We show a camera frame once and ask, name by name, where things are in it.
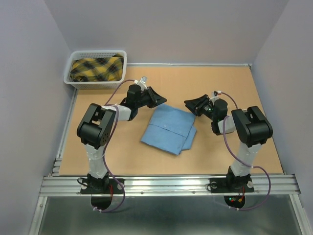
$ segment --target gray wall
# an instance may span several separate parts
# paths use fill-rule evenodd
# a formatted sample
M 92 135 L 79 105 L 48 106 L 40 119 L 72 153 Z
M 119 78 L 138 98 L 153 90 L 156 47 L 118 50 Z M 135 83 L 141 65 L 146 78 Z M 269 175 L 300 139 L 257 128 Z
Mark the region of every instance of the gray wall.
M 42 0 L 0 7 L 0 233 L 28 234 L 71 99 L 69 49 Z
M 251 63 L 288 0 L 45 0 L 71 50 L 129 62 Z
M 252 74 L 283 168 L 295 173 L 313 226 L 313 1 L 290 0 Z

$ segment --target yellow and black plaid cloth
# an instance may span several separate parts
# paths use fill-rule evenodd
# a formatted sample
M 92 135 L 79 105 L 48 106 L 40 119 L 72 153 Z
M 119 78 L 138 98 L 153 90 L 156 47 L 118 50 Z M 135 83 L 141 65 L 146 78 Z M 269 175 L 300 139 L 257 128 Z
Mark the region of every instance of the yellow and black plaid cloth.
M 70 72 L 74 82 L 111 82 L 122 79 L 124 58 L 83 58 L 75 60 Z

